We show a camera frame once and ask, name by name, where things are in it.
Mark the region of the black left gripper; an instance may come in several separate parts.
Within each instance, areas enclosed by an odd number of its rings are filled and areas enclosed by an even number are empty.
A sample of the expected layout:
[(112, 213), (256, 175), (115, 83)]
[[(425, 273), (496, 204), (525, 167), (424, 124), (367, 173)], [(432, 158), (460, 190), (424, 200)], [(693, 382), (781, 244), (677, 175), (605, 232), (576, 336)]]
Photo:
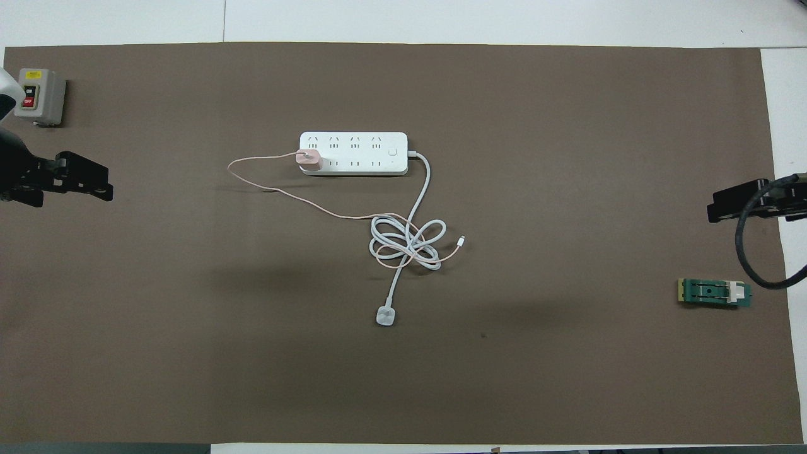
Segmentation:
[[(44, 192), (73, 192), (110, 202), (113, 186), (108, 183), (108, 173), (107, 167), (70, 151), (58, 153), (57, 163), (37, 157), (17, 135), (1, 130), (2, 201), (43, 207)], [(57, 176), (73, 183), (63, 183), (63, 188), (58, 187), (55, 184)]]

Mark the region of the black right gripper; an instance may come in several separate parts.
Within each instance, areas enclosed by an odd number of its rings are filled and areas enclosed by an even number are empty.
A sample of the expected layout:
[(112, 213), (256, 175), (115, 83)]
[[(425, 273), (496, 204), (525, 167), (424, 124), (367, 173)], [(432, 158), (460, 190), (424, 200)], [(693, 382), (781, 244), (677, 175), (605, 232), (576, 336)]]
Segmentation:
[[(752, 196), (769, 185), (767, 197)], [(769, 179), (752, 179), (714, 193), (714, 201), (708, 205), (708, 222), (718, 223), (724, 219), (738, 219), (749, 203), (748, 218), (785, 218), (799, 221), (806, 218), (806, 173), (793, 173), (770, 182)]]

